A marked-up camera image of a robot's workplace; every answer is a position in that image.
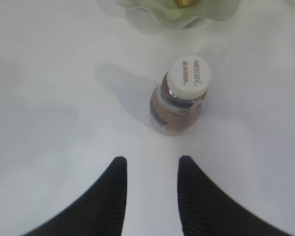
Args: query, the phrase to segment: plastic bottle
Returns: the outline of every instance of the plastic bottle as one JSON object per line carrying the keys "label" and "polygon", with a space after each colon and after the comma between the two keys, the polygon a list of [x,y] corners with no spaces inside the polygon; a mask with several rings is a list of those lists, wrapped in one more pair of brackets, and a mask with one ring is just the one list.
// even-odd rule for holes
{"label": "plastic bottle", "polygon": [[210,83],[204,59],[187,55],[178,58],[150,100],[150,119],[164,135],[179,135],[198,120]]}

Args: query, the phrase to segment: green bowl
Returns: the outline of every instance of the green bowl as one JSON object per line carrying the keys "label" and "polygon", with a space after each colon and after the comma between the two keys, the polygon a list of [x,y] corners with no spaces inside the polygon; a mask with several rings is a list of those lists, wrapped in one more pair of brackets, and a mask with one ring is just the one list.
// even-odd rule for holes
{"label": "green bowl", "polygon": [[195,4],[181,7],[176,0],[116,0],[124,8],[143,8],[163,27],[184,28],[194,21],[210,18],[223,21],[237,10],[241,0],[198,0]]}

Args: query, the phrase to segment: white surface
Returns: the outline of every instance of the white surface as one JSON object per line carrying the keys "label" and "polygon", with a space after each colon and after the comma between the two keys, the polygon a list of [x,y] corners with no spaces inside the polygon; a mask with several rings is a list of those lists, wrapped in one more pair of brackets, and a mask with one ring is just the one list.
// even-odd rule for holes
{"label": "white surface", "polygon": [[[0,236],[53,217],[118,155],[128,159],[124,235],[182,236],[182,154],[236,201],[295,234],[295,0],[244,0],[227,22],[161,32],[135,29],[131,12],[129,24],[111,0],[5,4]],[[186,54],[209,63],[212,84],[197,125],[163,137],[149,123],[149,96]]]}

